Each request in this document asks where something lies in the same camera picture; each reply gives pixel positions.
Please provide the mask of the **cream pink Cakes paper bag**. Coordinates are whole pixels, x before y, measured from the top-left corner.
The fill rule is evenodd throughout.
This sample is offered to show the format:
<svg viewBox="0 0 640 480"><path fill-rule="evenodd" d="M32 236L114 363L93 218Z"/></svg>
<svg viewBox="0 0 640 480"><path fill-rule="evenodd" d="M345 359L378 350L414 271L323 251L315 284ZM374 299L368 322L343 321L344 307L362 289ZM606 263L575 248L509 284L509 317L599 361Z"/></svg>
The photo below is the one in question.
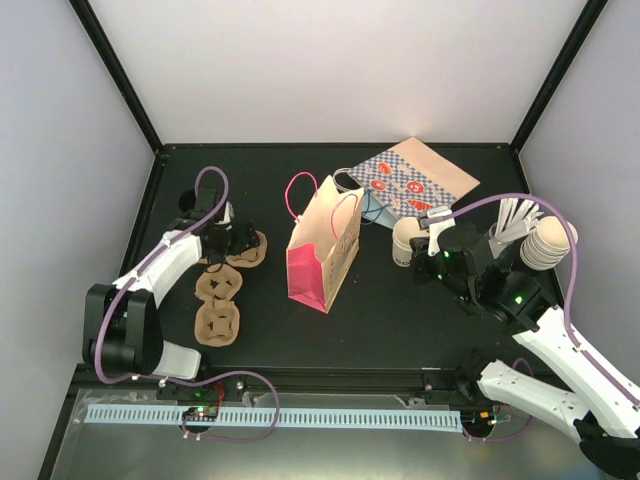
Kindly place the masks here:
<svg viewBox="0 0 640 480"><path fill-rule="evenodd" d="M290 299L327 313L359 250L365 192L339 192L331 176L312 183L304 211L287 208L294 220L286 248L287 289Z"/></svg>

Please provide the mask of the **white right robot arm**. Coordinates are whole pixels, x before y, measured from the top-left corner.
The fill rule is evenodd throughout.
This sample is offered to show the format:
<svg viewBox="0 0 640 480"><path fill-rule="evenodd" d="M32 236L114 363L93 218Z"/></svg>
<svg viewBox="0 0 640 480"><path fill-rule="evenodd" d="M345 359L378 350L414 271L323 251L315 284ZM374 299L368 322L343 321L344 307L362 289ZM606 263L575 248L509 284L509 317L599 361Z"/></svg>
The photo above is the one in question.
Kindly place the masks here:
<svg viewBox="0 0 640 480"><path fill-rule="evenodd" d="M497 328L544 362L564 383L558 388L499 359L473 353L458 368L457 396L510 404L574 440L583 455L610 476L639 473L639 388L575 328L531 275L494 258L473 225L410 222L414 280L443 285L470 315Z"/></svg>

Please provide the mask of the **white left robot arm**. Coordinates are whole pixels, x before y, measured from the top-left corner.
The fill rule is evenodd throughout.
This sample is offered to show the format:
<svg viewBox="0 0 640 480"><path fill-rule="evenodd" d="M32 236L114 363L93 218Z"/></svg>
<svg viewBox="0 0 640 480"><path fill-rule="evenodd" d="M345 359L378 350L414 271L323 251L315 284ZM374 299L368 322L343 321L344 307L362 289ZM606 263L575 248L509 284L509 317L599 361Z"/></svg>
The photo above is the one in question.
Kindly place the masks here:
<svg viewBox="0 0 640 480"><path fill-rule="evenodd" d="M200 353L166 340L159 308L184 273L201 264L195 297L194 336L221 348L235 342L240 311L234 302L243 285L240 273L266 256L266 236L249 221L237 221L231 204L211 211L193 208L175 219L159 244L131 271L87 293L83 358L106 384L140 376L173 378L193 399L214 388L213 372L201 365Z"/></svg>

